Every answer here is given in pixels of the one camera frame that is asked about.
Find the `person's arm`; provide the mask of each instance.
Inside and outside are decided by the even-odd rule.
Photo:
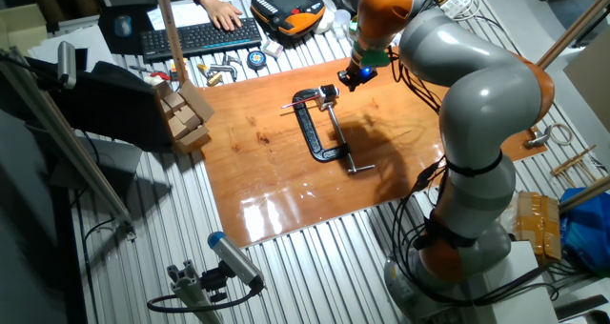
[[[196,4],[203,6],[210,16],[213,24],[224,30],[235,30],[235,26],[241,27],[241,21],[237,15],[242,14],[235,6],[220,0],[193,0]]]

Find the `metal table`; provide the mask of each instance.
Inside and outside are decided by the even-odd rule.
[[[252,16],[250,0],[225,1],[231,1],[244,16]],[[497,22],[490,6],[483,2],[480,15]],[[96,22],[97,18],[92,17],[63,23],[55,34]],[[510,37],[494,24],[470,19],[461,25],[496,45],[518,52]],[[346,39],[337,40],[332,32],[308,35],[293,43],[276,61],[270,58],[262,71],[252,71],[244,65],[239,69],[237,82],[347,57],[351,49]],[[248,50],[235,53],[245,63]],[[216,53],[188,59],[187,69],[196,86],[205,86],[196,64],[220,64],[222,56]],[[123,68],[144,66],[142,56],[115,55],[114,58]],[[170,62],[156,63],[152,68],[167,71],[169,66]],[[131,72],[143,76],[137,71]],[[229,74],[223,75],[223,80],[232,82]],[[539,123],[539,129],[543,131],[553,123],[570,127],[576,135],[574,142],[563,147],[549,141],[548,152],[516,162],[517,191],[559,198],[569,187],[564,180],[551,178],[549,172],[586,147],[558,104]],[[584,163],[596,177],[602,176],[590,158],[585,158]],[[570,170],[568,175],[579,187],[591,182],[581,171]],[[434,189],[418,193],[411,205],[427,215],[432,209],[430,200],[435,201],[436,196]],[[133,242],[125,239],[115,224],[93,233],[86,244],[91,261],[88,272],[82,239],[76,240],[89,322],[95,323],[97,314],[100,323],[197,323],[192,314],[150,312],[146,302],[172,293],[167,266],[179,265],[187,259],[200,272],[217,266],[218,258],[208,248],[207,237],[222,227],[201,154],[143,153],[125,201],[132,212],[137,235]],[[245,248],[245,254],[264,273],[268,290],[245,304],[220,311],[224,321],[235,324],[404,322],[406,319],[385,289],[382,270],[391,247],[389,228],[396,206],[397,202],[381,204]],[[71,213],[74,234],[80,238],[92,226],[110,218],[107,209],[100,207],[89,193],[81,197]],[[421,220],[422,216],[418,215],[416,221]],[[404,227],[408,230],[410,224],[405,222]],[[238,280],[230,280],[227,292],[229,299],[234,300],[246,290]],[[178,306],[178,302],[167,306]]]

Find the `metal ring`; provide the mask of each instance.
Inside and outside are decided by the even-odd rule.
[[[554,128],[560,128],[560,129],[567,130],[568,134],[569,134],[568,135],[568,140],[566,140],[566,141],[558,140],[555,137],[555,135],[553,134],[553,129]],[[572,132],[572,130],[570,128],[568,128],[567,125],[563,125],[563,124],[560,124],[560,123],[555,123],[555,124],[551,125],[551,140],[553,142],[555,142],[556,144],[558,144],[558,145],[567,146],[567,145],[570,145],[572,143],[572,141],[574,140],[574,133]]]

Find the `keyboard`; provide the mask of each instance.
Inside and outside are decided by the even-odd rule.
[[[178,28],[182,54],[188,57],[259,46],[262,37],[255,20],[240,20],[241,28],[235,26],[233,32],[217,29],[212,23]],[[170,41],[165,30],[142,32],[141,38],[145,63],[172,59]]]

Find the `wooden board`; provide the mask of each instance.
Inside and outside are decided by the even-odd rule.
[[[390,68],[354,92],[337,79],[348,59],[201,89],[216,110],[203,148],[224,232],[239,247],[289,233],[405,195],[422,169],[443,155],[438,117]],[[376,168],[348,175],[345,163],[316,162],[290,103],[297,91],[335,84],[335,113],[357,166]],[[445,88],[428,85],[441,98]],[[329,114],[310,102],[325,148],[338,145]],[[526,150],[521,132],[502,149],[513,159],[543,152]]]

